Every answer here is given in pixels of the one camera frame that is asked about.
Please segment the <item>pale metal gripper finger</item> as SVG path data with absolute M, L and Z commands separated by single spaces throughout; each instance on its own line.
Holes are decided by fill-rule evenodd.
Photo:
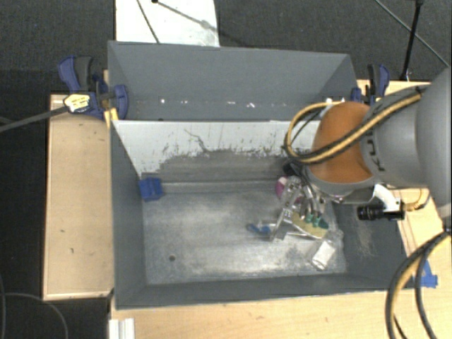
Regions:
M 280 239 L 284 240 L 284 238 L 289 234 L 297 233 L 293 222 L 292 222 L 292 214 L 293 212 L 290 210 L 283 210 L 280 214 Z
M 275 223 L 271 233 L 270 233 L 269 240 L 273 241 L 277 237 L 277 235 L 280 231 L 281 225 L 284 222 L 284 219 L 286 218 L 286 214 L 287 214 L 287 209 L 283 208 L 281 210 L 281 213 L 278 216 L 278 219 L 276 220 L 276 223 Z

